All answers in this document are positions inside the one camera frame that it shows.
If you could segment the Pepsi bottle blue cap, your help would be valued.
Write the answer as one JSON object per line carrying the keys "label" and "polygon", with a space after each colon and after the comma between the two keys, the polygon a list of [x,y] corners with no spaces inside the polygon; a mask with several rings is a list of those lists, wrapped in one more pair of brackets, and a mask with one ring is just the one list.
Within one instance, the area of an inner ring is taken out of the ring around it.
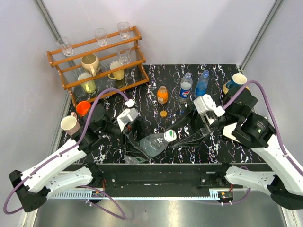
{"label": "Pepsi bottle blue cap", "polygon": [[179,101],[181,103],[186,103],[189,99],[192,85],[192,74],[187,72],[180,81]]}

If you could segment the white green bottle cap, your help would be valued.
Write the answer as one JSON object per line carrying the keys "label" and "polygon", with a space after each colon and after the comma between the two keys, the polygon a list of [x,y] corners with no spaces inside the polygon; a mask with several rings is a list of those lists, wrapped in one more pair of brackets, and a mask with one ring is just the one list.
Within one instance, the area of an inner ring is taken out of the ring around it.
{"label": "white green bottle cap", "polygon": [[164,132],[164,139],[167,142],[173,142],[177,139],[177,135],[174,130],[167,130],[166,132]]}

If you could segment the orange bottle cap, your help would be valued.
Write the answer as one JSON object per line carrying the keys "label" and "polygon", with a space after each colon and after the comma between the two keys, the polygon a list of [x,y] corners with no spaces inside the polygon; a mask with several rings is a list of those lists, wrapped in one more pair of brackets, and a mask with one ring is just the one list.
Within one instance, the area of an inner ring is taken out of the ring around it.
{"label": "orange bottle cap", "polygon": [[164,118],[164,117],[166,117],[167,116],[167,112],[166,111],[161,111],[160,112],[160,116],[162,117],[162,118]]}

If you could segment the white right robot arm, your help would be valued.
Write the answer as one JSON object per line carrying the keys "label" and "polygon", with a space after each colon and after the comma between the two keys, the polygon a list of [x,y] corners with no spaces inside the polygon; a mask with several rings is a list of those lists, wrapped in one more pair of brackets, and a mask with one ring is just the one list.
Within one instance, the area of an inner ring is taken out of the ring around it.
{"label": "white right robot arm", "polygon": [[170,127],[176,130],[190,124],[193,134],[174,147],[197,147],[215,130],[230,131],[234,141],[258,154],[271,171],[250,171],[224,163],[215,173],[202,178],[202,186],[246,186],[270,196],[283,208],[300,210],[303,207],[303,168],[283,145],[272,121],[253,111],[257,101],[249,90],[239,87],[228,91],[223,106],[217,106],[209,95],[196,98]]}

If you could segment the orange juice bottle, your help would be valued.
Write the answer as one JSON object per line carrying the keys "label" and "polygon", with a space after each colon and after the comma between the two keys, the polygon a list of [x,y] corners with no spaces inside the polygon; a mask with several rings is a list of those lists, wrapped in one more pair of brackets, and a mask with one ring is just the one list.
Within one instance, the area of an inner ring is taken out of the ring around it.
{"label": "orange juice bottle", "polygon": [[160,104],[165,104],[168,101],[168,91],[165,86],[160,86],[157,91],[157,100]]}

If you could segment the green label water bottle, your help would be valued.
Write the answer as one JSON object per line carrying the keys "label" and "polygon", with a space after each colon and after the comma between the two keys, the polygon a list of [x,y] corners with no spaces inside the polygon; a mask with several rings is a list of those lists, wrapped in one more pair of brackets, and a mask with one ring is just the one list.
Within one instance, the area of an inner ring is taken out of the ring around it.
{"label": "green label water bottle", "polygon": [[[140,147],[145,151],[151,158],[159,155],[163,152],[170,142],[164,139],[164,133],[156,133],[146,136],[139,142]],[[127,163],[130,165],[136,165],[139,163]]]}

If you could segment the clear blue water bottle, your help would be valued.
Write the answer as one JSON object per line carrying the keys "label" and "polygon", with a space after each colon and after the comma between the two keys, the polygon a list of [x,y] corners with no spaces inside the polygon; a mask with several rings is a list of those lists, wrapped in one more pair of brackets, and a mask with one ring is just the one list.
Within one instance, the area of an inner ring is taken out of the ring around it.
{"label": "clear blue water bottle", "polygon": [[194,93],[195,98],[198,98],[199,96],[203,96],[206,94],[208,82],[209,82],[209,71],[204,70],[203,73],[200,75],[195,88],[195,93]]}

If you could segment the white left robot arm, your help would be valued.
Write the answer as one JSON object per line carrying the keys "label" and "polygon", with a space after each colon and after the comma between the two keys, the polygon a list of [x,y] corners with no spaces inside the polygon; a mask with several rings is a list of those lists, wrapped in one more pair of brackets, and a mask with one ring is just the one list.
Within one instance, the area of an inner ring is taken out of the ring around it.
{"label": "white left robot arm", "polygon": [[138,139],[146,136],[143,120],[134,108],[132,99],[125,104],[127,108],[115,119],[106,113],[101,104],[93,104],[80,120],[72,115],[62,119],[61,128],[71,131],[71,138],[34,167],[23,172],[14,170],[9,174],[21,210],[32,212],[50,197],[74,187],[98,187],[104,177],[95,164],[85,164],[80,169],[61,176],[58,173],[96,151],[103,140],[100,132],[118,138],[126,161],[137,164],[149,160],[150,157],[138,142]]}

